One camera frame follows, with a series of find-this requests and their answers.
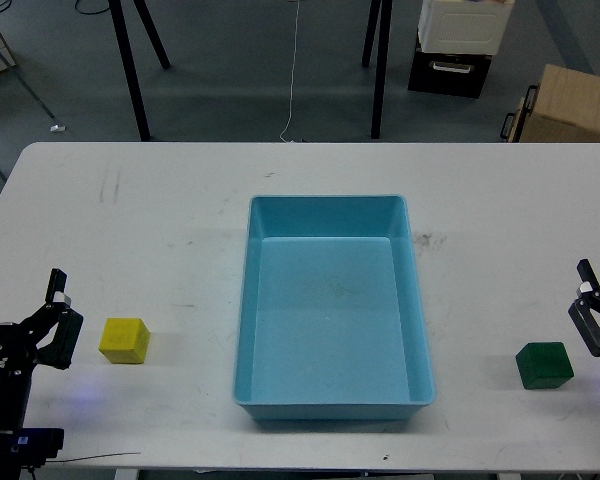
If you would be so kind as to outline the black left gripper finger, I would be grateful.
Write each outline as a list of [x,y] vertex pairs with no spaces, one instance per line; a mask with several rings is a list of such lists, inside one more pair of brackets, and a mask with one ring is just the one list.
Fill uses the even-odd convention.
[[72,308],[66,282],[67,274],[52,268],[43,306],[20,323],[35,365],[58,370],[71,365],[84,317]]

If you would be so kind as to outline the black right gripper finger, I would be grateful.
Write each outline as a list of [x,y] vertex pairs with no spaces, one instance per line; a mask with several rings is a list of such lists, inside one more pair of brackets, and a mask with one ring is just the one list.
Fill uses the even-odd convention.
[[593,357],[600,357],[600,283],[588,259],[577,266],[581,283],[576,299],[568,309],[569,316]]

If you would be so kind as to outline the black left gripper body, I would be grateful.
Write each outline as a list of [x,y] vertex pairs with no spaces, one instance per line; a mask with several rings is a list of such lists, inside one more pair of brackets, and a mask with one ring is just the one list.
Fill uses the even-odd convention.
[[17,324],[0,324],[0,431],[24,423],[31,389],[33,353]]

